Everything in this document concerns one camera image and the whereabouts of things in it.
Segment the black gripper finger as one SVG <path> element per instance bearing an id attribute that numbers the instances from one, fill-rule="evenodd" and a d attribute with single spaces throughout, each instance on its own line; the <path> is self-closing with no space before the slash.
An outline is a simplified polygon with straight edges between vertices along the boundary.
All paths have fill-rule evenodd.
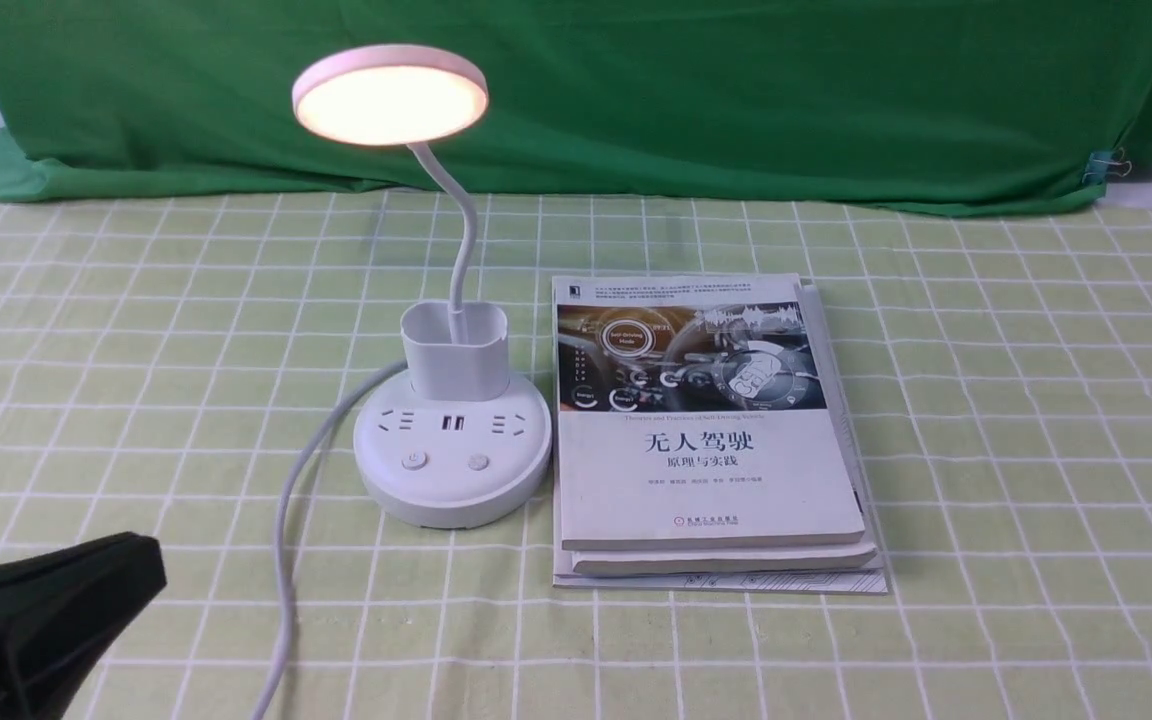
<path id="1" fill-rule="evenodd" d="M 166 588 L 160 543 L 122 532 L 0 564 L 0 719 L 60 719 Z"/>

